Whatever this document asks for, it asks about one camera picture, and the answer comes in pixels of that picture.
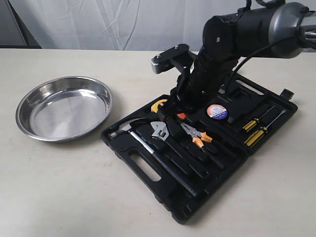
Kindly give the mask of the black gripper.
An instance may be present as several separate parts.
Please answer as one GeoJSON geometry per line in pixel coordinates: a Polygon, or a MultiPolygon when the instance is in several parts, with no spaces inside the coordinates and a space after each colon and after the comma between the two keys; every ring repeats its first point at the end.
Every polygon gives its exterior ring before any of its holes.
{"type": "MultiPolygon", "coordinates": [[[[172,116],[173,106],[180,111],[198,110],[218,92],[239,61],[239,56],[230,53],[222,56],[215,58],[205,48],[200,49],[191,68],[181,75],[176,91],[170,95],[170,103],[165,102],[158,110],[161,121],[172,116]]],[[[187,114],[179,113],[176,117],[183,121],[187,114]]]]}

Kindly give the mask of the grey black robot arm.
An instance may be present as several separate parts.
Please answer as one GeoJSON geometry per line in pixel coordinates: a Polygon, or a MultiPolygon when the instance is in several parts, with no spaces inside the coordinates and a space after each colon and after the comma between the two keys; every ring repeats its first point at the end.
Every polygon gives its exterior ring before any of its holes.
{"type": "Polygon", "coordinates": [[[176,68],[176,87],[157,115],[162,121],[180,113],[193,113],[227,89],[238,70],[251,58],[297,57],[304,49],[315,49],[316,13],[298,2],[251,1],[236,13],[215,15],[204,25],[202,46],[193,53],[178,44],[152,59],[156,74],[176,68]]]}

